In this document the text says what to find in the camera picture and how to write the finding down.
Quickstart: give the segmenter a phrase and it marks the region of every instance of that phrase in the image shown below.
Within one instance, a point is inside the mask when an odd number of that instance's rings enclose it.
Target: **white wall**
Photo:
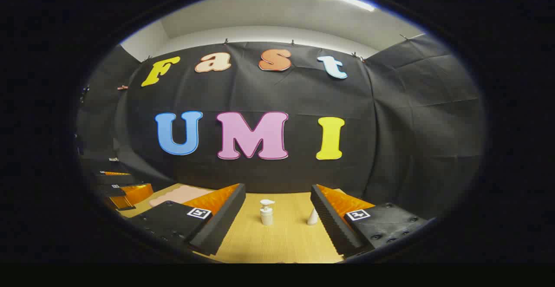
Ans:
[[[158,20],[121,42],[121,46],[140,62],[148,56],[156,56],[155,53],[168,42],[168,34],[164,30],[162,22]]]
[[[229,42],[291,43],[291,40],[295,40],[295,44],[304,46],[331,49],[346,54],[356,52],[357,56],[362,56],[363,58],[367,58],[378,52],[378,50],[374,48],[351,40],[311,30],[278,26],[239,26],[204,30],[169,39],[152,56],[159,56],[195,46],[224,43],[226,38]]]

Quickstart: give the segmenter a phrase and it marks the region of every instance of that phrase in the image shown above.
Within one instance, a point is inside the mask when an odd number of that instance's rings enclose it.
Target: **yellow letter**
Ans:
[[[208,54],[200,59],[200,63],[195,67],[196,72],[209,72],[214,70],[221,72],[230,68],[232,65],[229,60],[232,56],[226,52]]]
[[[172,64],[177,64],[179,62],[179,56],[172,57],[170,59],[161,60],[160,62],[155,62],[152,65],[152,70],[148,74],[147,79],[141,84],[141,87],[146,85],[155,84],[158,82],[158,75],[164,75],[170,69]]]
[[[345,121],[337,117],[322,117],[318,119],[322,126],[322,149],[316,154],[318,160],[339,159],[343,153],[339,150],[339,135]]]

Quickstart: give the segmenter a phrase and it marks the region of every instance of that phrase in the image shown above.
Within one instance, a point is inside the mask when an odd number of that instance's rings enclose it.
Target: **pump bottle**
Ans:
[[[260,204],[262,204],[262,208],[260,209],[260,218],[262,219],[262,224],[264,225],[272,225],[274,223],[274,210],[269,207],[271,204],[275,204],[275,202],[269,199],[260,200]]]

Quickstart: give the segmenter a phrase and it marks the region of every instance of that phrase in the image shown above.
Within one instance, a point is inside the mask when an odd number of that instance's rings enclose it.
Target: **pink mat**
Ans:
[[[154,207],[167,200],[172,200],[172,202],[183,204],[183,202],[188,202],[189,200],[204,196],[211,192],[213,192],[213,190],[205,190],[192,186],[181,186],[179,188],[176,188],[175,190],[172,190],[171,192],[166,193],[163,196],[150,200],[149,204]]]

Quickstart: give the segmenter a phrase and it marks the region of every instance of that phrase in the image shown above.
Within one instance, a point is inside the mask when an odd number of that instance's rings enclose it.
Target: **white cone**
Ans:
[[[315,209],[313,209],[313,212],[310,214],[310,218],[307,221],[308,225],[314,225],[318,223],[318,213],[316,212]]]

